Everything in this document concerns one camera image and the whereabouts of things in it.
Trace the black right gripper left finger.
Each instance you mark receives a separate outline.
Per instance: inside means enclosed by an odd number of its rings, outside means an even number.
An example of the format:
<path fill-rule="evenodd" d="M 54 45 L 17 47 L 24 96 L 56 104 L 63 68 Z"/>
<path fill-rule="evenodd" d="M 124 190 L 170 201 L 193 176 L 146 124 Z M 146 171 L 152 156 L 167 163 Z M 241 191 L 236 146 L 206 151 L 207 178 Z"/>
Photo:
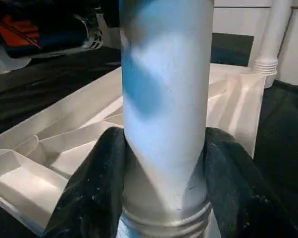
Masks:
<path fill-rule="evenodd" d="M 126 140 L 108 128 L 70 178 L 44 237 L 114 238 L 122 214 Z"/>

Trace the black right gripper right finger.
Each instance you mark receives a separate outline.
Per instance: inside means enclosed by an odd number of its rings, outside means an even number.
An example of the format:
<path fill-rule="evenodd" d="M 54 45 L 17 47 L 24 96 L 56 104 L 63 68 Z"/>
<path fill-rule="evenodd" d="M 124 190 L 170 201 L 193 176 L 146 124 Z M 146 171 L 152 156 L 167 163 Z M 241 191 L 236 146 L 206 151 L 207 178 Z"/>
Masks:
<path fill-rule="evenodd" d="M 223 238 L 298 238 L 296 217 L 229 133 L 206 128 L 203 172 Z"/>

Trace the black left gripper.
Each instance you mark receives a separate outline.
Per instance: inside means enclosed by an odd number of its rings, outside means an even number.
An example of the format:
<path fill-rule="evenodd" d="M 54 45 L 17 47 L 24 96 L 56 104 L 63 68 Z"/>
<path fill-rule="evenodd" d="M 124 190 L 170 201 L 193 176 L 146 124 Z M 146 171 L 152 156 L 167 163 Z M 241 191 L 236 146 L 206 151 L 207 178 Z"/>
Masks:
<path fill-rule="evenodd" d="M 0 0 L 0 47 L 10 58 L 47 58 L 97 49 L 97 0 Z"/>

